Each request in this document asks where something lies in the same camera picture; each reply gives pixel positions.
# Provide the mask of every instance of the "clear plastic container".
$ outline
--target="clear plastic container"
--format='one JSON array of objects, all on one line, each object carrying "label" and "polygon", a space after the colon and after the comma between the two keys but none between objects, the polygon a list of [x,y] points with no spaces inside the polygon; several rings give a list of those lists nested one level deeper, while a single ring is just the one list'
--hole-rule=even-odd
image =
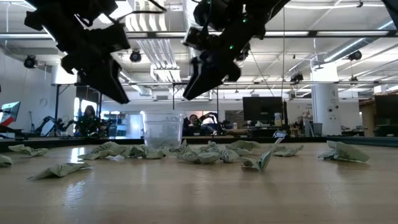
[{"label": "clear plastic container", "polygon": [[181,111],[141,111],[141,116],[146,146],[158,149],[160,146],[178,147],[181,144]]}]

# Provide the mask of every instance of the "ceiling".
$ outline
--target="ceiling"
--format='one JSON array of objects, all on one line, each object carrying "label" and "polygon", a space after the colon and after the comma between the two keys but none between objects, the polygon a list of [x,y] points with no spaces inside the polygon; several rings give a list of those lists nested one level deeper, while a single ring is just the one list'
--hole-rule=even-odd
[{"label": "ceiling", "polygon": [[[174,8],[181,9],[183,1],[188,0],[166,0],[165,5],[175,6]],[[382,5],[381,1],[363,0],[365,5]],[[380,24],[389,18],[385,7],[347,7],[335,9],[313,9],[311,7],[320,6],[347,6],[358,4],[358,1],[347,0],[292,0],[284,10],[281,10],[278,15],[273,18],[267,25],[267,30],[366,30],[374,29],[376,25]],[[306,9],[297,9],[295,7],[307,7]],[[35,31],[24,25],[24,18],[26,8],[24,4],[0,4],[0,32],[30,32]],[[169,31],[187,30],[185,16],[182,11],[169,11],[165,14],[165,25]],[[106,27],[100,20],[96,20],[94,28]],[[298,64],[302,58],[310,54],[329,52],[350,39],[346,38],[319,38],[314,39],[252,39],[251,51],[252,53],[243,63],[242,77],[239,81],[281,81],[281,75],[286,74],[288,78],[291,75],[288,70],[294,65]],[[139,49],[140,45],[136,40],[130,40],[132,49]],[[395,44],[398,44],[396,38],[381,38],[361,49],[363,53],[363,60],[371,57],[374,54],[385,50]],[[190,67],[188,66],[190,51],[182,45],[182,40],[171,39],[170,45],[174,53],[175,62],[180,69],[180,78],[187,79],[190,76]],[[23,60],[27,54],[36,54],[39,61],[47,65],[57,65],[62,57],[55,47],[55,42],[50,40],[10,40],[7,42],[7,49],[4,50],[7,54]],[[143,55],[141,63],[132,63],[129,61],[129,51],[119,52],[114,54],[114,58],[121,64],[123,69],[128,72],[129,76],[135,82],[154,82],[155,80],[150,76],[151,63]],[[339,79],[346,79],[351,74],[357,74],[384,65],[398,59],[398,49],[392,48],[377,57],[372,57],[364,62],[353,62],[355,65],[350,68],[349,60],[338,60],[338,76]],[[309,79],[310,68],[302,69],[306,80]],[[365,76],[363,80],[382,80],[387,78],[389,80],[396,80],[398,76],[398,67],[389,67],[385,70],[380,70],[377,73]],[[363,85],[363,91],[369,90],[373,85]],[[267,88],[264,86],[257,86],[252,88]],[[236,88],[235,86],[224,86],[222,88]]]}]

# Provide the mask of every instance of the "wooden table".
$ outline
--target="wooden table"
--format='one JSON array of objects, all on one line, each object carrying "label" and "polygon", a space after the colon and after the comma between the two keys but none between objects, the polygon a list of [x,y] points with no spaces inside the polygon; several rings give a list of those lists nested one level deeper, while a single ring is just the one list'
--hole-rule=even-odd
[{"label": "wooden table", "polygon": [[239,163],[117,157],[61,179],[27,180],[87,148],[6,153],[14,165],[0,168],[0,223],[398,223],[397,149],[359,146],[371,157],[362,164],[323,161],[326,144],[305,144],[295,157],[273,157],[264,174]]}]

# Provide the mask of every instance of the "computer monitor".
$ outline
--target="computer monitor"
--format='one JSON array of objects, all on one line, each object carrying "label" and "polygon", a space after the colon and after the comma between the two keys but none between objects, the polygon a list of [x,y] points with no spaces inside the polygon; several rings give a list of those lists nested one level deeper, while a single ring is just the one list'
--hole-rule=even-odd
[{"label": "computer monitor", "polygon": [[1,106],[2,116],[0,123],[3,123],[9,118],[13,118],[13,121],[17,121],[17,115],[19,111],[20,102],[6,103]]},{"label": "computer monitor", "polygon": [[245,121],[275,120],[275,113],[283,113],[281,97],[252,96],[243,98],[243,117]]}]

